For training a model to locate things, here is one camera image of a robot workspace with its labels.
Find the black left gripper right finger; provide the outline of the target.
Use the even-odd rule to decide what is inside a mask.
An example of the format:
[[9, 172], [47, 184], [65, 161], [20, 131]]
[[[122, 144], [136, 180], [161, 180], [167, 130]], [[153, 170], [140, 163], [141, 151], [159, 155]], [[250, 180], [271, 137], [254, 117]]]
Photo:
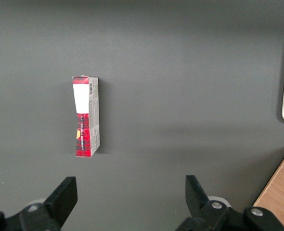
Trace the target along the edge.
[[251, 206], [240, 213], [210, 200], [194, 175], [185, 178], [185, 199], [191, 216], [178, 231], [284, 231], [284, 225], [265, 208]]

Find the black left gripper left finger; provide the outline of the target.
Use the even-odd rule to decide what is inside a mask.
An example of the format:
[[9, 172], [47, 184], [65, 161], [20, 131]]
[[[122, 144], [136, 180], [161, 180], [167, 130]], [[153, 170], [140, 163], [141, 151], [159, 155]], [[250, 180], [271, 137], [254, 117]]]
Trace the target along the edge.
[[0, 231], [60, 231], [76, 203], [76, 177], [66, 177], [47, 199], [30, 203], [11, 217], [0, 211]]

